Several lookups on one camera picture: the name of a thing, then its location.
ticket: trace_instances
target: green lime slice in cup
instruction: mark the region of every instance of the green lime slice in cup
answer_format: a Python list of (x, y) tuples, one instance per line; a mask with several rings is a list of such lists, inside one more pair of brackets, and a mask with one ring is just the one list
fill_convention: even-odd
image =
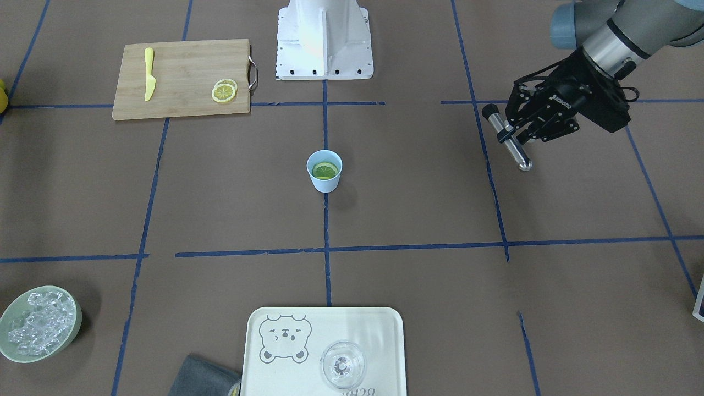
[(313, 177), (321, 180), (330, 180), (337, 176), (337, 167), (330, 162), (319, 162), (313, 166)]

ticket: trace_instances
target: metal handle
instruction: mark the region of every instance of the metal handle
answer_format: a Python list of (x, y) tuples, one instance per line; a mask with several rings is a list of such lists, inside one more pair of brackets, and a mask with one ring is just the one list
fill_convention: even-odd
[(252, 93), (259, 86), (259, 69), (257, 69), (257, 64), (252, 60), (252, 55), (249, 56), (249, 63), (254, 66), (254, 81), (249, 84), (249, 92)]
[[(513, 129), (511, 125), (505, 123), (501, 119), (501, 115), (499, 114), (498, 109), (494, 105), (487, 105), (486, 107), (484, 107), (482, 115), (490, 122), (491, 126), (494, 127), (496, 133), (501, 133), (506, 128), (511, 128), (511, 130)], [(513, 161), (516, 161), (516, 164), (518, 165), (518, 168), (521, 171), (527, 172), (530, 171), (531, 168), (533, 168), (533, 161), (528, 158), (526, 152), (523, 150), (523, 146), (518, 142), (518, 140), (516, 140), (515, 136), (509, 137), (503, 143), (503, 145), (506, 146), (506, 149), (513, 157)]]

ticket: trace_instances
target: knife handle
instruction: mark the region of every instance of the knife handle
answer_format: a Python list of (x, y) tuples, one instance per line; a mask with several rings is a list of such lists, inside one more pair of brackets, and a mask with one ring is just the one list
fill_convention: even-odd
[(154, 48), (144, 49), (144, 63), (146, 64), (146, 74), (151, 75), (151, 68), (154, 65)]

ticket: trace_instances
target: yellow knife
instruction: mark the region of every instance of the yellow knife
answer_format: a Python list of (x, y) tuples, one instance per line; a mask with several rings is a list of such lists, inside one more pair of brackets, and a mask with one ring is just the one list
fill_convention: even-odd
[(154, 65), (154, 48), (144, 49), (144, 63), (146, 64), (146, 91), (144, 91), (144, 101), (151, 99), (156, 87), (156, 78), (151, 75), (151, 68)]

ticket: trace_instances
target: ice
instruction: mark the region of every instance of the ice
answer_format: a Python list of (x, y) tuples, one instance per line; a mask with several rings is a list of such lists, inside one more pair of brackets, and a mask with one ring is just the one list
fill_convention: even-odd
[(31, 310), (10, 324), (8, 341), (17, 344), (17, 353), (43, 356), (52, 353), (68, 337), (75, 320), (75, 303), (66, 293), (30, 293)]

